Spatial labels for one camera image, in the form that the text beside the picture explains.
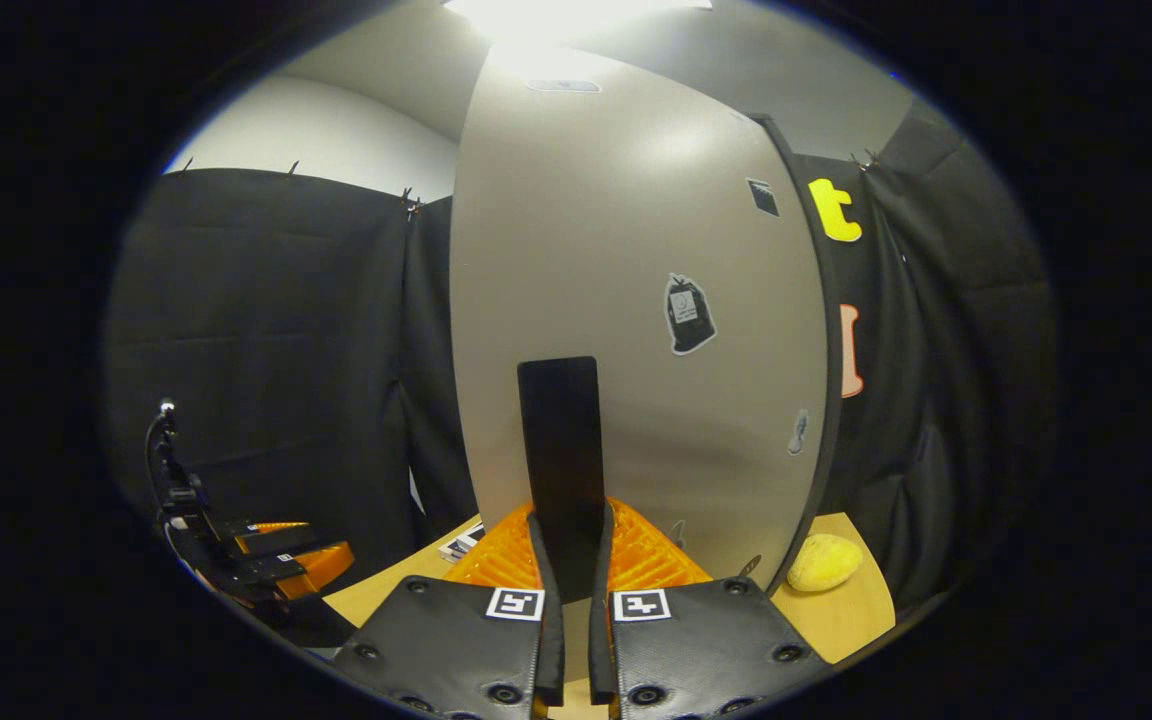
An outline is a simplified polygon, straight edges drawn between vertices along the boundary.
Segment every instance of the white wall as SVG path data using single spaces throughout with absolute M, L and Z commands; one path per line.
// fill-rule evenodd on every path
M 379 101 L 321 82 L 271 76 L 200 129 L 164 172 L 248 168 L 438 200 L 452 194 L 456 143 Z

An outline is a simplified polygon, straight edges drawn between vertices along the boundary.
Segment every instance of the yellow sponge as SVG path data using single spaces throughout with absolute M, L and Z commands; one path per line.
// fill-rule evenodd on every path
M 786 582 L 801 592 L 820 592 L 838 588 L 861 568 L 861 548 L 849 539 L 819 533 L 803 541 Z

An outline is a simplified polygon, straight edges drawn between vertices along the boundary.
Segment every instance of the ceiling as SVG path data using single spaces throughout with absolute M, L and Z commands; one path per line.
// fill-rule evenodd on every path
M 878 151 L 914 97 L 827 29 L 746 0 L 676 9 L 566 45 L 637 65 L 748 113 L 797 152 Z M 404 0 L 308 51 L 282 74 L 372 97 L 460 142 L 490 41 L 439 0 Z

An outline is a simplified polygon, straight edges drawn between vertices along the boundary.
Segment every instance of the screw hole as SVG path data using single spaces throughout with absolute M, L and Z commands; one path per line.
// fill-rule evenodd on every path
M 636 688 L 630 692 L 630 702 L 634 705 L 655 705 L 664 699 L 664 690 L 654 685 Z
M 431 706 L 430 703 L 422 700 L 419 697 L 407 696 L 402 698 L 402 702 L 406 702 L 407 705 L 416 707 L 416 710 L 424 710 L 425 712 L 434 712 L 434 706 Z
M 522 692 L 513 685 L 492 685 L 492 689 L 488 690 L 488 697 L 499 702 L 500 705 L 515 705 L 522 700 Z
M 796 646 L 796 644 L 787 644 L 776 651 L 778 662 L 794 662 L 801 657 L 803 657 L 803 647 Z
M 755 702 L 751 700 L 751 698 L 742 697 L 737 698 L 736 700 L 728 702 L 727 705 L 723 705 L 722 710 L 719 710 L 718 712 L 721 712 L 722 715 L 727 715 L 728 712 L 736 712 L 741 707 L 750 705 L 755 705 Z

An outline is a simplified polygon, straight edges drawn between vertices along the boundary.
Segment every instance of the ceiling light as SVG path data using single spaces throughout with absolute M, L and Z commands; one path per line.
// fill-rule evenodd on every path
M 444 8 L 465 15 L 493 40 L 558 41 L 602 31 L 659 10 L 700 8 L 710 0 L 448 0 Z

